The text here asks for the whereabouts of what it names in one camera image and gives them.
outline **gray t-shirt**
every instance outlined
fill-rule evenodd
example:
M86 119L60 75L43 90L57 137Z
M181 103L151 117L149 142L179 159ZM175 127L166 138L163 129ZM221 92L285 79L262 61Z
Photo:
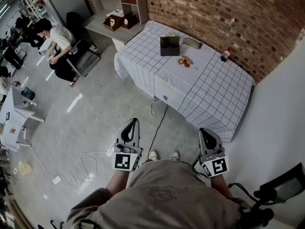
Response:
M90 219L103 229L236 228L239 205L207 187L189 165L172 160L138 168L128 188L100 188L72 208L68 228Z

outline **hand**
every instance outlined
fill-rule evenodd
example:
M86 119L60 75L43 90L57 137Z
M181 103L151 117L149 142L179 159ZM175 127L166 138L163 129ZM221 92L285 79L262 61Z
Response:
M54 57L51 59L51 64L56 64L58 61L58 58L57 57Z

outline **concrete floor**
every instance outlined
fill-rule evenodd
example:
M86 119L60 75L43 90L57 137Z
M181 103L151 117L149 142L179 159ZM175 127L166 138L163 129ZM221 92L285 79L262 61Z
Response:
M27 162L32 166L32 174L19 175L11 190L20 208L30 223L44 228L51 228L49 221L65 221L69 210L87 195L99 187L104 187L113 174L111 159L105 153L92 154L97 160L98 176L89 184L82 184L75 190L66 181L54 185L52 179L60 174L68 179L76 175L74 163L81 153L90 151L107 151L114 142L115 132L131 114L153 99L137 88L131 79L122 80L114 70L113 58L115 47L108 47L102 59L86 78L80 78L74 88L69 83L53 74L48 81L46 77L51 69L46 59L37 66L41 58L36 48L29 44L22 47L27 52L20 74L16 79L32 89L36 96L37 110L45 117L45 123L28 120L28 140L36 148L40 159L53 176L46 173L37 159L33 148L21 147L17 153L10 152L11 167L18 162ZM83 95L73 109L67 109L81 93ZM163 116L166 104L153 104L156 117L150 115L149 108L136 113L140 121L140 146L144 148L140 164L146 160L149 147L157 126ZM169 157L174 149L180 150L182 161L191 162L198 152L197 130L169 107L159 129L152 148L159 151L161 158ZM94 160L83 158L88 173L95 174ZM79 177L85 178L80 163L77 164Z

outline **white cable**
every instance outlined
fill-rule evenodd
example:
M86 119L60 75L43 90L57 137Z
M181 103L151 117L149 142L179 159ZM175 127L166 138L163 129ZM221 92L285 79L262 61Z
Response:
M157 104L157 103L161 103L161 102L162 102L162 100L160 100L160 101L158 101L158 102L152 102L152 103L151 103L151 106L145 105L143 108L149 107L149 108L150 108L150 112L151 112L151 116L152 116L152 117L155 117L155 116L156 116L156 112L153 110L152 104ZM136 112L133 112L132 115L130 116L130 119L132 118L132 116L133 116L135 113L141 111L143 108L139 109L139 110L136 111ZM56 175L50 173L50 172L47 170L47 168L46 168L46 166L44 165L44 163L42 162L42 160L38 157L38 154L37 154L37 151L36 151L35 147L32 146L32 148L35 150L35 154L36 154L37 158L39 159L39 161L42 163L42 165L43 165L44 169L46 170L46 172L47 172L50 176L55 177ZM88 156L88 155L89 155L89 154L109 153L109 152L107 152L107 151L101 151L101 152L89 152L89 153L83 153L83 154L81 154L80 157L78 158L78 160L74 163L74 167L75 167L75 171L76 171L76 178L75 178L75 176L71 176L71 177L70 177L70 183L69 183L69 181L68 181L65 177L60 176L60 178L64 179L64 180L68 183L68 185L69 185L70 187L74 188L75 190L79 189L79 188L81 187L81 184L82 184L83 182L84 182L84 183L90 183L90 179L94 179L94 178L96 178L97 175L98 175L98 173L97 173L97 160L96 160L95 158L93 158L93 157ZM85 166L84 166L83 163L82 163L82 159L81 159L82 156L86 156L87 158L93 159L93 160L95 161L95 172L96 172L96 176L95 176L95 177L89 178L89 174L88 174L88 172L87 172ZM85 170L85 172L86 172L86 174L87 174L87 178L81 179L81 178L78 177L78 171L77 171L77 168L76 168L76 163L77 163L79 160L81 160L81 166L82 166L83 169ZM77 187L77 180L81 181L81 183L80 183L80 185L79 185L78 187Z
M160 100L160 101L158 101L158 102L152 102L152 103L151 103L151 106L145 105L143 108L149 107L149 108L150 108L150 111L151 111L151 116L152 116L152 117L155 117L155 116L156 116L156 112L153 110L152 104L157 104L157 103L161 103L161 102L162 102L162 100ZM143 108L139 109L139 110L136 111L136 112L133 112L132 115L130 116L130 120L131 120L132 116L133 116L135 113L141 111Z

